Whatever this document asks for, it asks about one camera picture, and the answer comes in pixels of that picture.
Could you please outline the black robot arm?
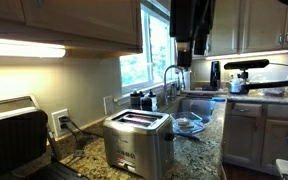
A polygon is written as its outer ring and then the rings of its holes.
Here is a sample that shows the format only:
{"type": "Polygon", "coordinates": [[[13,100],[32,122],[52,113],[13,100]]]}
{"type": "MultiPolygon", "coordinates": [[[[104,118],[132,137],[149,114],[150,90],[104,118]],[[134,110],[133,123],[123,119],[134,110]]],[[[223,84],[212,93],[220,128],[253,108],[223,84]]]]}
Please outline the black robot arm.
{"type": "Polygon", "coordinates": [[[175,38],[177,65],[190,67],[194,55],[204,55],[213,27],[216,0],[171,0],[170,36],[175,38]]]}

